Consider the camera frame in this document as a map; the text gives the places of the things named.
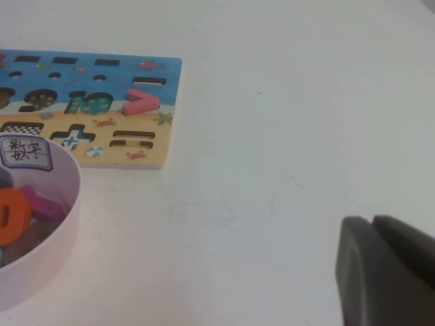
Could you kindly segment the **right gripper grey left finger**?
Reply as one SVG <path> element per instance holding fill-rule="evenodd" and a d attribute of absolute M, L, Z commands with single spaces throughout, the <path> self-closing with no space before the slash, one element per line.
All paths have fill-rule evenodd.
<path fill-rule="evenodd" d="M 434 285 L 402 263 L 372 221 L 342 220 L 335 274 L 344 325 L 434 324 Z"/>

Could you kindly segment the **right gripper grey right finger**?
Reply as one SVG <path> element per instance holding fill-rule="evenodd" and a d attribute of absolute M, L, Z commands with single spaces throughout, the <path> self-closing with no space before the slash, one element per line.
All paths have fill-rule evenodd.
<path fill-rule="evenodd" d="M 434 285 L 434 237 L 389 215 L 376 215 L 373 226 L 414 274 Z"/>

